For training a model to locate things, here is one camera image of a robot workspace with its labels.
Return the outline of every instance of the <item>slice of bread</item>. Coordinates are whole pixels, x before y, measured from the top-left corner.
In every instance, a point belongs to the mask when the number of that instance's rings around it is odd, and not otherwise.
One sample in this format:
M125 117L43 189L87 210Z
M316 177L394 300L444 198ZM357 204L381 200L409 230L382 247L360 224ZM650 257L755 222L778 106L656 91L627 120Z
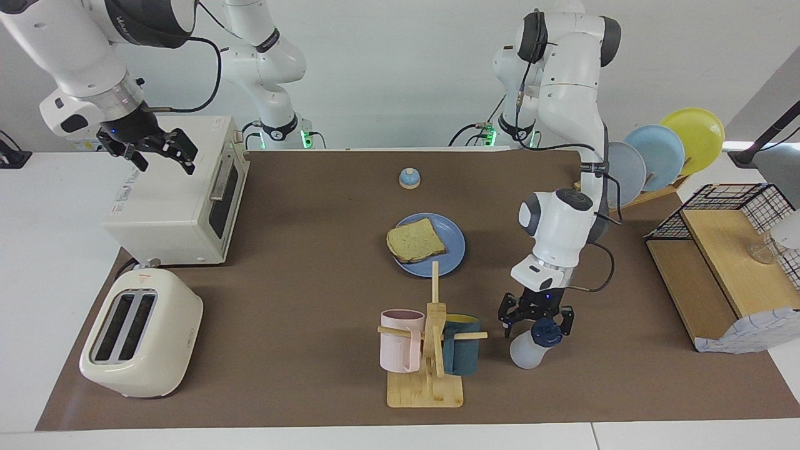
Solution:
M389 230L386 233L386 245L401 263L418 263L431 256L447 253L444 242L427 217Z

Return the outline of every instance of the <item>mug handle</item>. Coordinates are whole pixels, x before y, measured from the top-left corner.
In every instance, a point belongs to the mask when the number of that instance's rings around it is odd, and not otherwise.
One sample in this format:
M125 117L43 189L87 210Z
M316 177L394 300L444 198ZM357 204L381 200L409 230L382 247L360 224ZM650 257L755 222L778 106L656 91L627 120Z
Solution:
M419 370L419 348L422 343L422 333L411 327L406 327L406 330L411 333L411 345L408 351L408 364L405 364L403 368L409 373L417 372Z
M443 355L448 355L449 358L446 358L443 363L445 365L445 373L452 374L454 371L453 366L455 365L455 335L456 330L453 328L447 329L445 328L445 340L443 346Z

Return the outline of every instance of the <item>black wire rack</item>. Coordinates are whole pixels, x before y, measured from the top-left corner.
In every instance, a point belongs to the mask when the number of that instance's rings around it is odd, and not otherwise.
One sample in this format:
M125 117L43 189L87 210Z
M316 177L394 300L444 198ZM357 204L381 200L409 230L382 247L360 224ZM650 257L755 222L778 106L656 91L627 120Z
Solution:
M791 203L774 184L706 184L645 239L692 239L681 217L681 211L690 209L741 210L759 234L794 212ZM778 262L794 287L800 290L800 251L784 251Z

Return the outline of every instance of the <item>pink mug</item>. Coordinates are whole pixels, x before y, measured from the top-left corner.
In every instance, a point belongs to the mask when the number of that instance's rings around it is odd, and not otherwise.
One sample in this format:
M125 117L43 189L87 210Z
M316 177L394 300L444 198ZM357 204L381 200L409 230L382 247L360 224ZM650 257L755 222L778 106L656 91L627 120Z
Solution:
M389 309L381 313L381 325L411 332L411 337L381 333L381 367L388 372L419 370L425 315L410 309Z

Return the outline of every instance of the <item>dark green mug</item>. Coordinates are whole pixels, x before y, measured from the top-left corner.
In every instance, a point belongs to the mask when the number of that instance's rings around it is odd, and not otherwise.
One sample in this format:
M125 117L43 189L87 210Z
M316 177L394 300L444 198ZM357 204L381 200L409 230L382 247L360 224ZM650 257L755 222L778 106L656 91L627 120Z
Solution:
M448 314L442 348L445 373L467 376L478 370L478 340L455 340L457 333L481 331L481 320L474 315Z

